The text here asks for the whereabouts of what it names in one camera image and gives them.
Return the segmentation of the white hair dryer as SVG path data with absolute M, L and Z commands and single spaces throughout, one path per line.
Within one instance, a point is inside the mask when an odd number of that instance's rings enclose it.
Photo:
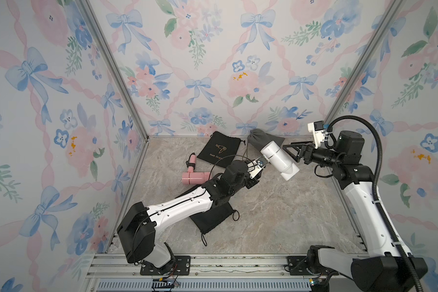
M 286 181 L 293 178 L 299 172 L 299 168 L 295 161 L 274 141 L 269 142 L 263 149 L 261 149 L 260 153 Z

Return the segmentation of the grey drawstring pouch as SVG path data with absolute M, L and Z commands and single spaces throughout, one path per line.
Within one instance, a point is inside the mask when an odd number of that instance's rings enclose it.
M 275 142 L 279 147 L 283 144 L 285 139 L 265 133 L 261 129 L 253 129 L 247 137 L 247 142 L 252 145 L 257 151 L 261 151 L 270 142 Z

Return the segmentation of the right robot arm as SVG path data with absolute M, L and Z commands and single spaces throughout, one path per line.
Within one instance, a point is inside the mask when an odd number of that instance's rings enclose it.
M 336 275 L 352 281 L 363 292 L 408 292 L 428 271 L 424 259 L 414 257 L 388 218 L 367 165 L 360 164 L 365 140 L 361 134 L 342 131 L 332 149 L 314 143 L 292 142 L 282 148 L 297 162 L 328 167 L 354 209 L 367 257 L 357 258 L 335 248 L 312 245 L 302 266 L 324 280 L 312 279 L 313 290 L 327 292 Z

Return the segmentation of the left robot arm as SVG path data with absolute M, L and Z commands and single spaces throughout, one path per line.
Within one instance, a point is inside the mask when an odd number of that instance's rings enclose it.
M 175 263 L 168 244 L 157 243 L 157 236 L 167 227 L 197 214 L 222 222 L 218 211 L 242 188 L 259 182 L 262 168 L 258 162 L 233 161 L 223 173 L 215 175 L 171 201 L 145 206 L 138 202 L 130 207 L 117 228 L 120 244 L 129 264 L 145 261 L 164 272 Z

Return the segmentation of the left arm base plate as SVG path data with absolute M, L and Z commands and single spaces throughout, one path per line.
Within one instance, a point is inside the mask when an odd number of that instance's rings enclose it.
M 141 263 L 141 276 L 188 276 L 191 268 L 191 256 L 179 255 L 167 262 L 161 268 L 155 267 L 153 264 L 143 261 Z

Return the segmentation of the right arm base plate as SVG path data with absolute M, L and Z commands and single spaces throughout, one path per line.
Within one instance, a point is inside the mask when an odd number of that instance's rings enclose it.
M 290 255 L 287 257 L 287 263 L 284 265 L 284 270 L 291 276 L 311 276 L 321 277 L 327 276 L 334 270 L 323 267 L 319 264 L 312 264 L 307 256 Z

